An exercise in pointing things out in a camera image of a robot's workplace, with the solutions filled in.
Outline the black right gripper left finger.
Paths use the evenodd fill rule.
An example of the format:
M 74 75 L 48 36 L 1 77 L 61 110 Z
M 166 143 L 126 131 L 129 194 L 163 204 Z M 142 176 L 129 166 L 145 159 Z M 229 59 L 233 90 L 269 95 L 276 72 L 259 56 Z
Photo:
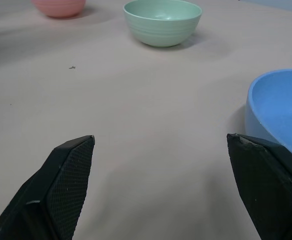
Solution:
M 87 196 L 95 138 L 55 147 L 0 215 L 0 240 L 72 240 Z

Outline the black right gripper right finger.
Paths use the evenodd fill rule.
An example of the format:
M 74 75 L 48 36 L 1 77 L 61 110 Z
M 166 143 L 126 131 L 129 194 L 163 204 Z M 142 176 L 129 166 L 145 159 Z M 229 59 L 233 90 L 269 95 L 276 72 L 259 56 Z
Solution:
M 292 153 L 284 146 L 227 134 L 237 189 L 261 240 L 292 240 Z

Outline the blue bowl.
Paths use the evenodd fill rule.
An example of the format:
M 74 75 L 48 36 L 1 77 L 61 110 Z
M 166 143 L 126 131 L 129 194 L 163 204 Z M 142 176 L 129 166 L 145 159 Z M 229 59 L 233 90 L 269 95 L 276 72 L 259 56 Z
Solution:
M 292 69 L 264 73 L 249 86 L 245 133 L 284 146 L 292 153 Z

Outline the pink bowl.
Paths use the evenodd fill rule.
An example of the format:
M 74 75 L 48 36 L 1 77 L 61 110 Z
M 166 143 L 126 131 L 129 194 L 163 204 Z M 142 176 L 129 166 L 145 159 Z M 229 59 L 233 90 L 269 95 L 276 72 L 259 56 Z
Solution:
M 44 15 L 51 18 L 69 18 L 82 12 L 86 0 L 31 0 Z

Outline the green bowl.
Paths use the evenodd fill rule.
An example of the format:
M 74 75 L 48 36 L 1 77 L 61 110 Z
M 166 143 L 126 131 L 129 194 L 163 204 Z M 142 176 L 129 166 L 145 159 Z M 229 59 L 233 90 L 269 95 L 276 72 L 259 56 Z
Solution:
M 157 48 L 184 42 L 203 13 L 198 5 L 184 0 L 133 0 L 123 6 L 123 12 L 132 36 Z

